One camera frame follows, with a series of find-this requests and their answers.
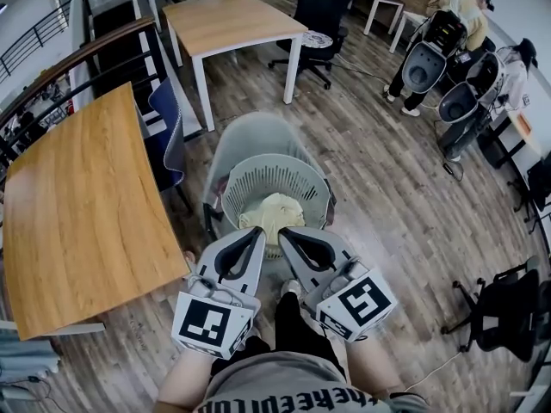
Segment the white plastic basket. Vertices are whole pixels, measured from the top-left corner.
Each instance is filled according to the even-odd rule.
[[[222,195],[222,209],[238,229],[239,216],[257,209],[273,193],[285,194],[300,203],[306,226],[323,228],[329,204],[329,188],[324,178],[307,163],[280,154],[249,157],[232,171]],[[267,245],[266,257],[282,256],[278,246]]]

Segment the sneaker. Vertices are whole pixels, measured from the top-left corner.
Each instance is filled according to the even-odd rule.
[[[403,107],[400,112],[402,112],[402,114],[407,114],[408,116],[413,116],[414,118],[417,118],[421,114],[421,112],[419,112],[416,108],[408,110],[407,108]]]
[[[390,86],[387,84],[385,85],[385,87],[383,87],[382,89],[382,95],[384,96],[384,98],[388,101],[388,102],[394,102],[394,100],[396,99],[396,96],[392,96],[388,93],[388,90],[390,89]]]
[[[297,297],[297,299],[300,299],[302,297],[302,286],[300,285],[298,280],[288,280],[285,283],[283,283],[282,286],[282,292],[281,297],[285,295],[286,293],[294,293]]]

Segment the yellow cloth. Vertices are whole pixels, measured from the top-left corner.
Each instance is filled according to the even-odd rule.
[[[239,229],[260,226],[266,233],[268,244],[278,245],[277,233],[287,226],[306,226],[302,206],[292,197],[273,193],[253,211],[239,216]]]
[[[427,16],[432,16],[439,9],[449,9],[452,0],[430,0],[427,7]],[[479,9],[476,0],[458,0],[459,17],[468,20],[467,22],[467,44],[465,47],[469,51],[478,49],[482,46],[485,37],[488,34],[488,20]]]

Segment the shirt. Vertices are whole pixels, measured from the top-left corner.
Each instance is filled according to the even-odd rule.
[[[469,51],[482,46],[488,34],[488,20],[482,14],[476,0],[430,0],[427,16],[432,16],[438,10],[452,10],[460,19],[465,20],[467,28],[467,44]]]
[[[241,360],[218,373],[197,413],[425,413],[418,395],[396,393],[381,401],[346,384],[328,360],[273,352]]]
[[[523,96],[526,83],[528,81],[528,72],[524,65],[520,53],[505,47],[498,51],[498,57],[505,64],[505,80],[501,95],[509,95],[507,102],[514,110],[523,106]]]

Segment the blue chair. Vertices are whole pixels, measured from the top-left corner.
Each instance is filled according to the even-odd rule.
[[[148,102],[166,124],[165,130],[144,139],[157,188],[159,191],[176,188],[176,192],[188,210],[188,215],[191,215],[193,209],[181,186],[186,176],[182,112],[169,78],[166,78],[149,96]]]

